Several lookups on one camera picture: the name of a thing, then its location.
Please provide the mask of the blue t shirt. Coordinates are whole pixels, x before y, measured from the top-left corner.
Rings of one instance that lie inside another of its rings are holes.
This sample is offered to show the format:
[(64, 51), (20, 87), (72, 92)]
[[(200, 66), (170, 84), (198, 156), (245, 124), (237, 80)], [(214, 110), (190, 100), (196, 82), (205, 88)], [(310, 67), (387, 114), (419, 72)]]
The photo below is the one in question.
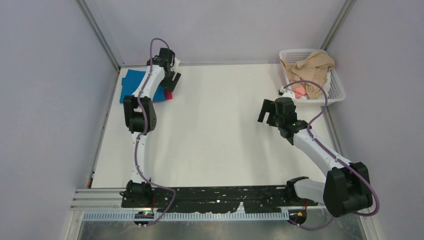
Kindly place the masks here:
[[(138, 86), (142, 82), (145, 75), (146, 75), (145, 71), (132, 70), (132, 69), (129, 69), (127, 71), (126, 76), (121, 81), (122, 90), (121, 90), (120, 99), (119, 99), (120, 104), (123, 104), (125, 96), (131, 96), (134, 93), (134, 91), (138, 88)], [(163, 86), (158, 86), (153, 97), (154, 103), (166, 101), (164, 96), (164, 90), (165, 88)]]

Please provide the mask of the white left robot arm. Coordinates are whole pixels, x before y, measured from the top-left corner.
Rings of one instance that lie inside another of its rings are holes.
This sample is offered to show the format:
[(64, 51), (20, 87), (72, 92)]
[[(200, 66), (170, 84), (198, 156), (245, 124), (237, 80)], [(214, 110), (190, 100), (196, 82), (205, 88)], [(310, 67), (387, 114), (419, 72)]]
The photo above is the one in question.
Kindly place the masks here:
[(175, 53), (168, 47), (162, 47), (157, 55), (147, 61), (146, 74), (141, 83), (133, 93), (123, 98), (125, 125), (134, 146), (134, 167), (122, 196), (141, 207), (148, 207), (154, 201), (151, 177), (144, 171), (149, 156), (147, 145), (157, 124), (155, 96), (159, 96), (159, 102), (172, 99), (181, 77), (177, 72), (178, 65)]

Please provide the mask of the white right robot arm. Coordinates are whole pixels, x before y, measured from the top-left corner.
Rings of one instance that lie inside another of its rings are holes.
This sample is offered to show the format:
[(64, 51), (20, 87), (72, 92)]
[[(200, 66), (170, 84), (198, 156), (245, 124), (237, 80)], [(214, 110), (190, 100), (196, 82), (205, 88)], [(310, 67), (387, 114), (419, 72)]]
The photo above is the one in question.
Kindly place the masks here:
[(322, 142), (310, 124), (297, 118), (291, 98), (264, 99), (257, 121), (276, 127), (284, 139), (325, 174), (324, 182), (308, 177), (288, 181), (290, 188), (285, 192), (288, 203), (299, 205), (304, 199), (312, 200), (323, 204), (335, 218), (375, 205), (368, 168), (362, 162), (351, 162)]

